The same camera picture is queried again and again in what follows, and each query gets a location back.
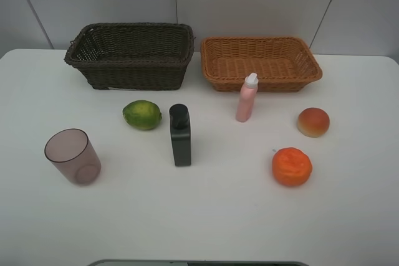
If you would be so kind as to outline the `light brown wicker basket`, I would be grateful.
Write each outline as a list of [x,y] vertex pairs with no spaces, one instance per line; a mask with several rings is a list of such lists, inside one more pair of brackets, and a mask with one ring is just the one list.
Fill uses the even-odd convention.
[[237,92],[257,74],[259,92],[298,92],[322,78],[307,44],[296,37],[207,37],[201,68],[219,92]]

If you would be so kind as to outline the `translucent purple plastic cup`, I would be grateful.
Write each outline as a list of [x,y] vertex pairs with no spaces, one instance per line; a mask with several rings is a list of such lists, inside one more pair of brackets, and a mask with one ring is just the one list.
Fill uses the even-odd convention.
[[102,168],[88,135],[78,128],[53,135],[44,147],[44,155],[69,182],[78,186],[92,184]]

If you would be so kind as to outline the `green lime fruit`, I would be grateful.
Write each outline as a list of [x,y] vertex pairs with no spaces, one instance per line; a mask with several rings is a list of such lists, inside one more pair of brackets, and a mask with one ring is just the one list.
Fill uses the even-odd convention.
[[157,104],[147,100],[136,100],[122,110],[124,120],[138,130],[155,129],[162,120],[161,110]]

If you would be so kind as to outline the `orange tangerine fruit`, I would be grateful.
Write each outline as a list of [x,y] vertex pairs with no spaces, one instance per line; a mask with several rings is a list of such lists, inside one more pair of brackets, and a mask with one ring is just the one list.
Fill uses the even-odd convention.
[[297,148],[282,148],[272,158],[274,179],[286,187],[298,187],[305,184],[312,170],[310,158]]

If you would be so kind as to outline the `dark brown wicker basket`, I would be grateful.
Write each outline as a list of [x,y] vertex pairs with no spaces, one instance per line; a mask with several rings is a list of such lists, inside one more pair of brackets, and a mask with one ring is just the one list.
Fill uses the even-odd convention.
[[186,24],[95,23],[70,43],[64,61],[96,90],[178,90],[194,39]]

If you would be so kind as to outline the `red yellow peach fruit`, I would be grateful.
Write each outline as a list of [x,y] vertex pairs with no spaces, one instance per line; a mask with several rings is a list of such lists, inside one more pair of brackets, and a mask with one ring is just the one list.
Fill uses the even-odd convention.
[[297,118],[297,129],[303,135],[311,138],[318,138],[324,135],[329,126],[329,115],[320,108],[306,108]]

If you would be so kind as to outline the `black pump bottle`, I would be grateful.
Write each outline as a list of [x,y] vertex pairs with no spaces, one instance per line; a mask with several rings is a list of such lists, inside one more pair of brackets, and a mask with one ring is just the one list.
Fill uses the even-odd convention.
[[191,165],[191,124],[188,108],[174,104],[169,109],[170,136],[176,167]]

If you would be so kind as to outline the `pink lotion bottle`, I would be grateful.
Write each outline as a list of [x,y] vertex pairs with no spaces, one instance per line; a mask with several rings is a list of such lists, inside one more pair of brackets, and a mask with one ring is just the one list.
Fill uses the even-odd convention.
[[257,73],[248,75],[241,87],[239,104],[236,111],[236,120],[239,122],[246,122],[251,117],[254,106],[255,97],[258,89]]

